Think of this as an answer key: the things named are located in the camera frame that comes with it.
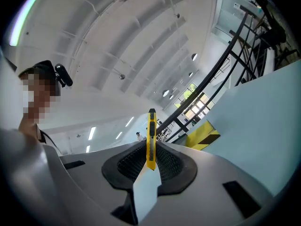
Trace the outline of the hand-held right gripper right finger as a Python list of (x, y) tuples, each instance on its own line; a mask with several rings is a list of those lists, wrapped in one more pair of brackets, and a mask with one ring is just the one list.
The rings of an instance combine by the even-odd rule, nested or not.
[(273, 198), (258, 180), (218, 155), (165, 143), (197, 164), (195, 180), (180, 194), (160, 196), (142, 226), (236, 226), (245, 219), (223, 187), (238, 182), (263, 207)]

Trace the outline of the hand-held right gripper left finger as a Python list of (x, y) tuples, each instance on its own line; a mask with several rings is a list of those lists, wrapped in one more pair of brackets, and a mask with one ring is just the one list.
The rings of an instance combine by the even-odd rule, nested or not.
[(146, 161), (146, 143), (58, 156), (43, 147), (58, 197), (53, 226), (137, 226), (133, 185)]

